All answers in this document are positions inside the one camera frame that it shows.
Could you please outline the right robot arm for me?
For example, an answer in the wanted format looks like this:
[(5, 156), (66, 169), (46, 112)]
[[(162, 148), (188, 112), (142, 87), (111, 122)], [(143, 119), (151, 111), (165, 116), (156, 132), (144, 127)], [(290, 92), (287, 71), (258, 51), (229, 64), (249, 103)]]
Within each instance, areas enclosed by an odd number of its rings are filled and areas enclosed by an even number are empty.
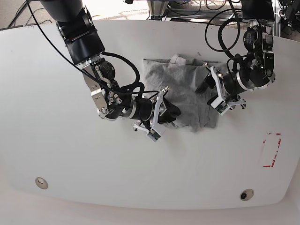
[[(180, 109), (164, 97), (167, 90), (153, 91), (147, 98), (144, 84), (136, 66), (128, 59), (106, 52), (93, 24), (92, 17), (80, 0), (43, 0), (49, 15), (56, 21), (58, 31), (71, 57), (71, 64), (85, 76), (99, 116), (116, 120), (137, 120), (135, 130), (156, 133), (155, 126), (171, 123), (180, 116)], [(129, 65), (134, 73), (133, 83), (119, 86), (113, 65), (105, 57), (114, 57)]]

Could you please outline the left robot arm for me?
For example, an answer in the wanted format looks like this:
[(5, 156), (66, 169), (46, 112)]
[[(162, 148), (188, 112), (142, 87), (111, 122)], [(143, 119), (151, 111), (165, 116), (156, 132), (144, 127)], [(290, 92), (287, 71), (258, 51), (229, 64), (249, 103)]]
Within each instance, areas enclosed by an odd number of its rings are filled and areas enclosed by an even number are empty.
[[(197, 93), (204, 93), (208, 88), (216, 89), (217, 93), (207, 104), (214, 108), (220, 115), (233, 110), (237, 105), (246, 107), (246, 101), (240, 94), (246, 91), (262, 90), (274, 83), (274, 52), (272, 23), (275, 21), (272, 2), (270, 0), (243, 0), (241, 2), (242, 16), (238, 10), (231, 6), (233, 18), (227, 19), (218, 29), (218, 42), (220, 52), (224, 52), (229, 61), (233, 62), (232, 68), (226, 73), (221, 73), (215, 66), (207, 66), (209, 73)], [(231, 47), (226, 47), (222, 32), (229, 23), (247, 21), (249, 27), (243, 35), (243, 44), (247, 50), (246, 55), (231, 54)]]

